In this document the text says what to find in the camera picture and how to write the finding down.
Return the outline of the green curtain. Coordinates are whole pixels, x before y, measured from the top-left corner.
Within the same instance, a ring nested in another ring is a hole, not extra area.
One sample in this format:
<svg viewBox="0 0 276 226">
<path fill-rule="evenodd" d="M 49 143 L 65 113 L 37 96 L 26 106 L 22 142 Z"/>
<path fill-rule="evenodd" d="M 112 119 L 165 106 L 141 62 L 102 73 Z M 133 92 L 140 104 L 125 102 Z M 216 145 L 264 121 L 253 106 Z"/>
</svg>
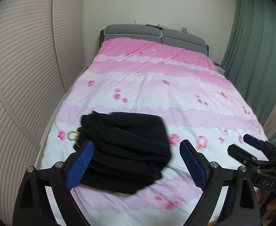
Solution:
<svg viewBox="0 0 276 226">
<path fill-rule="evenodd" d="M 270 127 L 268 118 L 276 107 L 276 5 L 272 0 L 236 0 L 222 68 L 260 124 Z"/>
</svg>

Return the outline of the pink floral bed quilt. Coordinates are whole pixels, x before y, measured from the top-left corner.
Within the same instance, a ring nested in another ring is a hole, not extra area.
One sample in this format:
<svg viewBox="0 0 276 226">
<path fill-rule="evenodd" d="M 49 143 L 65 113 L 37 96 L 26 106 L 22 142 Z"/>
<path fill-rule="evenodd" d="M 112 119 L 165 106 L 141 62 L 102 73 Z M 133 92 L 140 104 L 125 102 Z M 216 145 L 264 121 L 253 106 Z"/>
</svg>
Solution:
<svg viewBox="0 0 276 226">
<path fill-rule="evenodd" d="M 60 107 L 48 135 L 42 168 L 73 152 L 70 133 L 80 126 L 82 115 L 93 111 L 160 116 L 167 127 L 172 159 L 161 180 L 135 195 L 87 186 L 73 189 L 72 195 L 91 225 L 183 225 L 202 192 L 180 156 L 182 140 L 189 140 L 208 160 L 224 168 L 239 166 L 227 153 L 231 144 L 265 159 L 261 151 L 243 141 L 245 134 L 266 138 L 256 115 L 201 53 L 130 38 L 104 42 Z"/>
</svg>

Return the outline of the white louvered wardrobe doors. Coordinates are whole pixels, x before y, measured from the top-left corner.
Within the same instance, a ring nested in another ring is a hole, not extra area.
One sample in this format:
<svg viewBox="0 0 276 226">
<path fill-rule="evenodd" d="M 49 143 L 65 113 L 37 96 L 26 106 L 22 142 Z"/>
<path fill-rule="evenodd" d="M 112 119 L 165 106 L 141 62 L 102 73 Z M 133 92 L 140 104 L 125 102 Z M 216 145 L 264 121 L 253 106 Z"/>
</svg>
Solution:
<svg viewBox="0 0 276 226">
<path fill-rule="evenodd" d="M 82 0 L 0 1 L 0 219 L 39 159 L 59 104 L 85 68 Z"/>
</svg>

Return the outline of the black fleece pants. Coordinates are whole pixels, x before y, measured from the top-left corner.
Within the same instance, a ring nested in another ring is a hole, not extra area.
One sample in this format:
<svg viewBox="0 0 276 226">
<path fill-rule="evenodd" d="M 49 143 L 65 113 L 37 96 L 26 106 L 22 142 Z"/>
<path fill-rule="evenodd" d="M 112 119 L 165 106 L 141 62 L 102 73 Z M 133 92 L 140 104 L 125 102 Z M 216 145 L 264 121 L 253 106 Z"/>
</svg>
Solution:
<svg viewBox="0 0 276 226">
<path fill-rule="evenodd" d="M 93 111 L 81 117 L 79 138 L 94 145 L 80 183 L 133 195 L 162 178 L 172 154 L 164 121 L 156 115 Z"/>
</svg>

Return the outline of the grey padded headboard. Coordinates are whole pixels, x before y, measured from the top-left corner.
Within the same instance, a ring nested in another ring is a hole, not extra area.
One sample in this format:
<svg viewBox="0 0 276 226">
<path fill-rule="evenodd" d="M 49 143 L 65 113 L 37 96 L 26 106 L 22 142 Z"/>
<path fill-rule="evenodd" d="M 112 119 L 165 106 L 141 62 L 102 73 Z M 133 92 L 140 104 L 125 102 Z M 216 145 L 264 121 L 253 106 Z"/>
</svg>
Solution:
<svg viewBox="0 0 276 226">
<path fill-rule="evenodd" d="M 99 45 L 104 41 L 128 37 L 132 39 L 148 40 L 179 47 L 194 52 L 209 55 L 209 46 L 195 35 L 173 29 L 162 29 L 152 25 L 141 24 L 111 24 L 100 31 Z"/>
</svg>

